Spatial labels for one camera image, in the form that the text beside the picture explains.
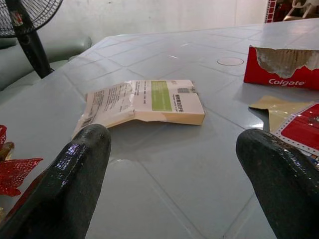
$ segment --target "sofa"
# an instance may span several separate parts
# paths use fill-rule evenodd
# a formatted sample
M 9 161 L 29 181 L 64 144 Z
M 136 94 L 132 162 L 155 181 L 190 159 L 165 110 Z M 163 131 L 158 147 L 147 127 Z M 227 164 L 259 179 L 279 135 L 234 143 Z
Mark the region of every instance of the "sofa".
M 91 45 L 90 37 L 43 43 L 50 66 L 54 70 Z M 0 38 L 0 105 L 40 80 L 17 39 Z

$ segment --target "white wall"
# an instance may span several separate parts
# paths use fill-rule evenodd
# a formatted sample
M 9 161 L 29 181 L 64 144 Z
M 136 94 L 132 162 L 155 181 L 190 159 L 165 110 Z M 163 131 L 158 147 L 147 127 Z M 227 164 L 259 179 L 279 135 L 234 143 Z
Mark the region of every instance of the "white wall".
M 262 23 L 267 0 L 64 0 L 40 37 L 181 31 Z

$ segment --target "electric fan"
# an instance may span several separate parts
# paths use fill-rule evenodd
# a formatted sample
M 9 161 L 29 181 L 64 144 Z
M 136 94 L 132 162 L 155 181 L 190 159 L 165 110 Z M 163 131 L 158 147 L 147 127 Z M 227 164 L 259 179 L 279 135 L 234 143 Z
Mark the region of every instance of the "electric fan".
M 0 37 L 16 37 L 41 78 L 53 70 L 36 30 L 52 19 L 61 3 L 62 0 L 0 0 Z

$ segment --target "white table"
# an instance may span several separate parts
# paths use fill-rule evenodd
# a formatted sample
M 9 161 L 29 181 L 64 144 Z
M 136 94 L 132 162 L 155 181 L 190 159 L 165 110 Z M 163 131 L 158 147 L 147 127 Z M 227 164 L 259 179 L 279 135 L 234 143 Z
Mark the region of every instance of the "white table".
M 248 46 L 318 49 L 318 25 L 310 19 L 105 38 L 0 106 L 14 158 L 44 158 L 20 189 L 70 140 L 86 92 L 125 80 L 191 79 L 206 111 L 203 126 L 133 121 L 110 129 L 110 163 L 87 239 L 275 238 L 236 157 L 236 138 L 263 128 L 248 109 L 262 96 L 310 101 L 319 94 L 244 84 Z M 216 62 L 224 57 L 244 64 Z M 9 210 L 17 199 L 1 196 L 0 206 Z

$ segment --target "torn cardboard box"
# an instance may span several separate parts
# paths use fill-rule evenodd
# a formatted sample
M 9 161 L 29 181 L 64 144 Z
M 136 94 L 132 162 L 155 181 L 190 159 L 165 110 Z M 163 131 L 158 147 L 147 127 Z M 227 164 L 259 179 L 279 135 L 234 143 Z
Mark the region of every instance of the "torn cardboard box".
M 126 81 L 87 94 L 86 108 L 74 135 L 92 123 L 112 127 L 142 120 L 201 125 L 204 117 L 190 80 Z
M 250 46 L 244 82 L 319 90 L 319 51 Z
M 249 107 L 268 110 L 270 133 L 299 148 L 319 168 L 319 103 L 264 96 Z

